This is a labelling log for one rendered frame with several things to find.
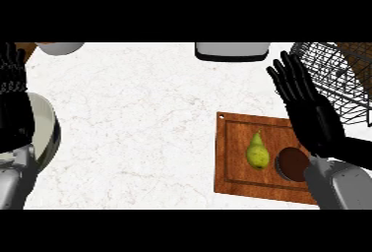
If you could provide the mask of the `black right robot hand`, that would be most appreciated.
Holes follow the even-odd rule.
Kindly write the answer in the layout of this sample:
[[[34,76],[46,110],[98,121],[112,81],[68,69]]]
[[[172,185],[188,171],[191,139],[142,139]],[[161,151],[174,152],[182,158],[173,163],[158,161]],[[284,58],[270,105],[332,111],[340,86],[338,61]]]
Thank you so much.
[[[372,170],[372,142],[346,136],[338,114],[316,89],[300,57],[282,51],[266,71],[285,103],[297,138],[312,155],[337,158]]]

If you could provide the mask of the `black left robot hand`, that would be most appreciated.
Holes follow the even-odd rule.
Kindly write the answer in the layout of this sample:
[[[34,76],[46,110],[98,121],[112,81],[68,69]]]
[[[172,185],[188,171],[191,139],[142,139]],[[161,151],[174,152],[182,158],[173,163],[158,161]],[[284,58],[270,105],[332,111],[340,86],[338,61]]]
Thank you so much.
[[[28,145],[36,132],[24,60],[25,50],[0,42],[0,153]]]

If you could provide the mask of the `green pear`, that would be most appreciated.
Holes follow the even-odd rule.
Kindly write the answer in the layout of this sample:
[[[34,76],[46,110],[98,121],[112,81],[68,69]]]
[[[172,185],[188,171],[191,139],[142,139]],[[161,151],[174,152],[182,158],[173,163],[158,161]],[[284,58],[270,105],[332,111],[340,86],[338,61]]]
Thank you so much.
[[[263,169],[270,162],[270,154],[265,147],[260,131],[253,134],[250,145],[245,151],[247,162],[256,169]]]

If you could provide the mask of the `brown wooden cutting board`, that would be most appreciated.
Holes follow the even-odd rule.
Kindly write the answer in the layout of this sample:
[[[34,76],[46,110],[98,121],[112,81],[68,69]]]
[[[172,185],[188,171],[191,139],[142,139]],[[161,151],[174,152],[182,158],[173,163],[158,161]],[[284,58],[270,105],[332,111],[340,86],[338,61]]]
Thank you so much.
[[[260,133],[270,154],[269,165],[262,170],[251,167],[245,157],[256,133]],[[288,147],[309,153],[298,142],[288,119],[219,112],[214,191],[315,205],[318,202],[309,192],[307,183],[288,181],[276,171],[275,158]]]

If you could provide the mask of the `silver metal bowl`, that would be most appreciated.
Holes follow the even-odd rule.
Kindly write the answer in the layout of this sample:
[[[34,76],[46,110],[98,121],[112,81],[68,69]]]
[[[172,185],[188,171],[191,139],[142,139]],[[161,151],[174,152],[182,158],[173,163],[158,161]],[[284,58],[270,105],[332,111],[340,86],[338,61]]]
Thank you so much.
[[[28,93],[28,96],[36,119],[36,133],[33,138],[36,160],[40,165],[40,170],[45,170],[59,148],[61,127],[49,100],[36,93]]]

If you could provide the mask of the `dark brown round can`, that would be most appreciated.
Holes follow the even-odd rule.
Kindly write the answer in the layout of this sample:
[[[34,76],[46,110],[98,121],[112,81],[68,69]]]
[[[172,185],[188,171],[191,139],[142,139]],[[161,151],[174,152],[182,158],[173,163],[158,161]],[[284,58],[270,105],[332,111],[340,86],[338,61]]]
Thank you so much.
[[[279,175],[290,181],[304,182],[304,171],[310,160],[304,152],[293,147],[285,148],[275,159],[275,167]]]

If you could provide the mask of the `grey rounded bowl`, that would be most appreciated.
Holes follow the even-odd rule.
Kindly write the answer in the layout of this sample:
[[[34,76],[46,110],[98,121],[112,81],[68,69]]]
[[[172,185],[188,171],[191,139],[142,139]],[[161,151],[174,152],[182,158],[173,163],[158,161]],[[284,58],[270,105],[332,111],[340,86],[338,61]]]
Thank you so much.
[[[59,56],[73,53],[84,45],[83,42],[39,42],[37,46],[48,55]]]

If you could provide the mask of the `grey appliance with black base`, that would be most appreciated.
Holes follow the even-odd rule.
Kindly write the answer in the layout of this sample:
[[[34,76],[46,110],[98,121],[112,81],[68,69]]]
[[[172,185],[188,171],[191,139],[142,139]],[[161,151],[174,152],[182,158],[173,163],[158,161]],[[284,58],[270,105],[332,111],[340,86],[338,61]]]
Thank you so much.
[[[214,62],[254,62],[266,59],[269,42],[197,42],[195,56]]]

